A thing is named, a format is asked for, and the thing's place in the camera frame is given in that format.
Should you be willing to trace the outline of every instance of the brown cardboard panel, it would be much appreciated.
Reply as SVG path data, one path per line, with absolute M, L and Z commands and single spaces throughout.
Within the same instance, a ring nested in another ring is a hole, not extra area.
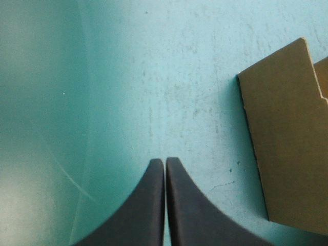
M 314 64 L 322 95 L 328 98 L 328 57 Z
M 327 95 L 327 59 L 316 67 Z M 328 235 L 328 101 L 305 39 L 238 77 L 269 219 Z

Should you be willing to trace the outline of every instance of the teal floor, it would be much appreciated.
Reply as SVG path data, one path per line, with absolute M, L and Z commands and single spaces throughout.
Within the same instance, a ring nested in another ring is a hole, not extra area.
M 275 245 L 324 239 L 267 221 L 236 74 L 301 36 L 315 62 L 328 56 L 326 0 L 0 9 L 0 245 L 78 241 L 168 156 Z

